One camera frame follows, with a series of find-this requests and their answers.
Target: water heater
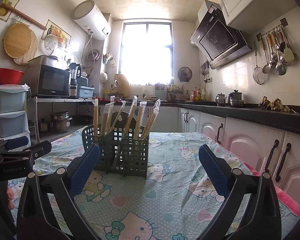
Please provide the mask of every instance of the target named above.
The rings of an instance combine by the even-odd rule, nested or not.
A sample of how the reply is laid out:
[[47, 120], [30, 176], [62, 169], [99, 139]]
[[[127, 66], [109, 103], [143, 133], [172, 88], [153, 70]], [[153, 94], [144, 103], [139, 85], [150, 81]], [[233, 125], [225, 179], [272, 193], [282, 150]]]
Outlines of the water heater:
[[111, 33], [111, 27], [93, 0], [80, 3], [71, 12], [73, 19], [82, 29], [91, 29], [93, 37], [104, 40]]

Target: bright window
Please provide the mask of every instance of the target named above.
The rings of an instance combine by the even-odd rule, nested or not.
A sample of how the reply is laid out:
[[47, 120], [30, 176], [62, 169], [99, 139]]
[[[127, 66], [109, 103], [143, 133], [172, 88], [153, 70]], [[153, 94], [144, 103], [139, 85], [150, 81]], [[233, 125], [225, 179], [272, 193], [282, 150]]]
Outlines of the bright window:
[[170, 83], [173, 79], [171, 23], [125, 23], [119, 73], [134, 85]]

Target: blue gripper pad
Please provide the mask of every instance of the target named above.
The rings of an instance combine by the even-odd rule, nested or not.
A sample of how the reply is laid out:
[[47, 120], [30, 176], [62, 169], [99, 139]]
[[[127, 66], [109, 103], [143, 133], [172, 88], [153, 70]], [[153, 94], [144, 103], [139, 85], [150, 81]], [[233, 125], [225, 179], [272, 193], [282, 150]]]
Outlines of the blue gripper pad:
[[231, 167], [224, 159], [216, 157], [206, 144], [199, 148], [199, 160], [217, 193], [227, 198], [233, 187]]
[[69, 196], [71, 197], [71, 199], [73, 199], [75, 195], [81, 194], [82, 189], [83, 189], [84, 185], [86, 184], [92, 170], [96, 166], [96, 164], [99, 160], [98, 145], [94, 144], [87, 152], [85, 152], [79, 158], [81, 158], [82, 160], [78, 164], [73, 175], [70, 177]]
[[5, 147], [7, 150], [13, 150], [28, 145], [28, 143], [29, 143], [28, 137], [22, 136], [22, 137], [8, 140]]

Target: range hood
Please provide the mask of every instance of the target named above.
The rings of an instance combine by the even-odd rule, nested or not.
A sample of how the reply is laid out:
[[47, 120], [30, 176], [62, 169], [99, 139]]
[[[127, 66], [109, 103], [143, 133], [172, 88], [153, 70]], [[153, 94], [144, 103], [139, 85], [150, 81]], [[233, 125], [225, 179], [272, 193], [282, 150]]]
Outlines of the range hood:
[[218, 3], [205, 0], [204, 5], [207, 12], [190, 40], [205, 55], [211, 69], [251, 51], [242, 33], [226, 25]]

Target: countertop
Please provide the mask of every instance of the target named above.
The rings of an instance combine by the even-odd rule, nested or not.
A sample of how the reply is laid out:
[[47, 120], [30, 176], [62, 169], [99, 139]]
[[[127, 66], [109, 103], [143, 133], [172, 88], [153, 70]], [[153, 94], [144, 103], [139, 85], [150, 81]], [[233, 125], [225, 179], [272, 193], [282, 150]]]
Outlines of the countertop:
[[[106, 101], [101, 101], [100, 105], [106, 104]], [[120, 102], [115, 102], [115, 105], [121, 105]], [[198, 103], [161, 103], [160, 106], [174, 106], [186, 109], [200, 111], [206, 114], [212, 114], [219, 117], [236, 118], [248, 122], [259, 123], [262, 125], [290, 131], [300, 134], [300, 113], [284, 113], [276, 111], [261, 110], [256, 108], [255, 104], [245, 104], [245, 108], [236, 108], [230, 106], [216, 106], [215, 102], [203, 101]], [[147, 106], [154, 106], [154, 103], [148, 102]], [[300, 112], [300, 106], [289, 106], [296, 112]]]

